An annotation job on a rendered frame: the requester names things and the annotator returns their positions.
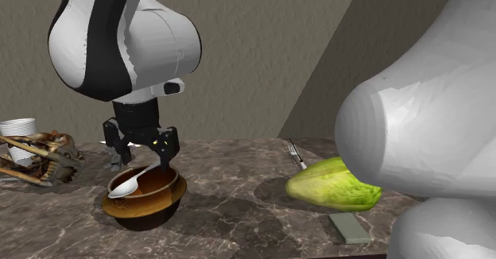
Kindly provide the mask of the silver fork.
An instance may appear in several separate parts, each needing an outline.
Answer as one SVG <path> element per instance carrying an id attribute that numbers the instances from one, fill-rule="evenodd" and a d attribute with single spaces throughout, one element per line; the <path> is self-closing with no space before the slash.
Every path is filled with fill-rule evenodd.
<path id="1" fill-rule="evenodd" d="M 289 140 L 289 144 L 288 145 L 285 145 L 285 144 L 282 144 L 283 145 L 283 149 L 287 152 L 287 154 L 289 154 L 291 156 L 291 158 L 293 158 L 295 160 L 295 162 L 297 162 L 300 166 L 300 168 L 302 170 L 305 170 L 307 168 L 304 160 L 302 159 L 302 157 L 300 156 L 297 148 L 296 148 L 296 145 L 293 143 L 292 140 Z"/>

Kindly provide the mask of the brown ceramic bowl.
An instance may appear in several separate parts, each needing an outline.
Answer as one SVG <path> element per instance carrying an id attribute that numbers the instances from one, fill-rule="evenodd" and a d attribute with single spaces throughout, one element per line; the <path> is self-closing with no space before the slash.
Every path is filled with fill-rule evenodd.
<path id="1" fill-rule="evenodd" d="M 131 195 L 111 199 L 103 197 L 103 211 L 128 230 L 155 229 L 175 213 L 187 189 L 178 170 L 156 167 L 138 177 L 138 189 Z"/>

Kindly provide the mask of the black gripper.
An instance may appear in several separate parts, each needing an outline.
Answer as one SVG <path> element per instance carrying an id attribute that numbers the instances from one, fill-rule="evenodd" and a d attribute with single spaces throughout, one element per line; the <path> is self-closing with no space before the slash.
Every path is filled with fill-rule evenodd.
<path id="1" fill-rule="evenodd" d="M 111 153 L 111 161 L 106 168 L 112 172 L 120 171 L 123 165 L 132 161 L 130 147 L 120 138 L 134 144 L 148 144 L 160 157 L 161 171 L 169 168 L 171 159 L 180 151 L 177 128 L 170 126 L 159 129 L 159 108 L 157 99 L 140 103 L 112 102 L 115 118 L 103 123 L 105 143 Z"/>

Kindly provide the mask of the brown creature figure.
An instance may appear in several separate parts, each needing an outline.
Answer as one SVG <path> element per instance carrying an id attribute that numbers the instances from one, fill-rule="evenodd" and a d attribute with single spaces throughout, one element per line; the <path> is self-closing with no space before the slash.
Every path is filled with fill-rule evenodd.
<path id="1" fill-rule="evenodd" d="M 28 136 L 0 136 L 0 145 L 17 147 L 31 154 L 31 165 L 16 163 L 7 154 L 0 156 L 0 173 L 38 187 L 52 187 L 76 180 L 82 169 L 83 154 L 73 137 L 66 133 L 35 133 Z"/>

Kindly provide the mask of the white ribbed cup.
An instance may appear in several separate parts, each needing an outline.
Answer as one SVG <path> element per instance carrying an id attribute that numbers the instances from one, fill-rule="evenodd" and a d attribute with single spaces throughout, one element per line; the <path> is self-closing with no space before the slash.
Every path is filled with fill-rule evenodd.
<path id="1" fill-rule="evenodd" d="M 3 136 L 28 136 L 36 133 L 36 122 L 34 118 L 19 118 L 0 122 L 0 133 Z M 32 153 L 23 149 L 12 147 L 9 150 L 12 160 L 22 166 L 31 164 Z"/>

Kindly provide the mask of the green lettuce head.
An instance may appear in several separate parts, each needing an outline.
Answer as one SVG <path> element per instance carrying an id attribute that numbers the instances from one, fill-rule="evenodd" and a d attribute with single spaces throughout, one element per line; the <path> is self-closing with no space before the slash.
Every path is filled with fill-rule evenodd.
<path id="1" fill-rule="evenodd" d="M 287 181 L 285 190 L 294 199 L 346 212 L 368 211 L 382 196 L 380 187 L 358 180 L 340 157 L 309 165 Z"/>

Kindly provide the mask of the white spoon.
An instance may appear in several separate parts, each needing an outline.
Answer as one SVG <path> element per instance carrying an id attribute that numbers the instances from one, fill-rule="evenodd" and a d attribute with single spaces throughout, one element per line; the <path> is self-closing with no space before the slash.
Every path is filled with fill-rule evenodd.
<path id="1" fill-rule="evenodd" d="M 147 168 L 143 169 L 140 171 L 138 174 L 130 177 L 128 180 L 123 182 L 122 184 L 119 184 L 115 189 L 109 192 L 108 198 L 109 199 L 117 199 L 117 198 L 122 198 L 128 195 L 131 195 L 138 189 L 138 178 L 142 176 L 143 174 L 147 173 L 148 171 L 158 167 L 161 164 L 160 161 L 149 165 Z"/>

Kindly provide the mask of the grey flat block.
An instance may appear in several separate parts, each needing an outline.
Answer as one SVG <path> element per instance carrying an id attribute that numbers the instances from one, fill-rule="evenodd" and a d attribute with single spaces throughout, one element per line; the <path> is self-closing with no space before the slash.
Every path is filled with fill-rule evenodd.
<path id="1" fill-rule="evenodd" d="M 345 244 L 366 244 L 372 241 L 369 233 L 363 229 L 352 213 L 333 213 L 328 217 Z"/>

